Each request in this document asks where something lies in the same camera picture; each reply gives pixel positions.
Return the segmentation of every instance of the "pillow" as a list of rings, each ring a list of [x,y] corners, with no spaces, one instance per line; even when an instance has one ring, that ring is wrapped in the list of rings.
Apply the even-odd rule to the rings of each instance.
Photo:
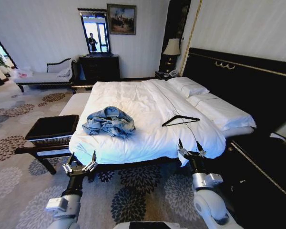
[[[187,101],[222,131],[244,126],[256,127],[250,114],[211,93],[191,96]]]
[[[186,98],[192,95],[206,94],[210,92],[202,85],[190,80],[187,77],[176,77],[168,80],[168,83]]]
[[[57,73],[56,77],[68,77],[70,72],[71,71],[69,68],[62,69],[59,73]]]

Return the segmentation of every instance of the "headboard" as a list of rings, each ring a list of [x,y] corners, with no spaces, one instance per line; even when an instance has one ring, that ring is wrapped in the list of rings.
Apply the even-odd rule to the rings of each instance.
[[[190,48],[183,77],[251,114],[258,132],[286,122],[286,62]]]

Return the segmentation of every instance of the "denim jacket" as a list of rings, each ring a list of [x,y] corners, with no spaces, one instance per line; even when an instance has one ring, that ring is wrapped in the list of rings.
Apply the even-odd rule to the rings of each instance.
[[[90,114],[82,127],[88,135],[97,135],[103,130],[111,137],[127,138],[135,132],[133,119],[115,106]]]

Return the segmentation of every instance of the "picture frame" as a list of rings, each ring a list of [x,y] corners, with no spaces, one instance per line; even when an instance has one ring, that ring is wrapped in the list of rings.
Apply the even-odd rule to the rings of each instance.
[[[107,15],[110,34],[135,35],[136,6],[107,4]]]

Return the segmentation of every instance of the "carpet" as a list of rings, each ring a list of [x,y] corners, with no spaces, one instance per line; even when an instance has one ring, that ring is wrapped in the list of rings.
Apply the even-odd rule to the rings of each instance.
[[[31,155],[13,152],[28,144],[24,137],[38,118],[57,116],[71,96],[63,87],[21,93],[12,81],[0,86],[0,229],[45,229],[53,221],[44,208],[67,187],[61,167],[67,158],[50,159],[53,176]],[[176,161],[100,172],[94,182],[83,182],[78,223],[81,229],[111,229],[145,220],[204,229],[193,198],[191,176]]]

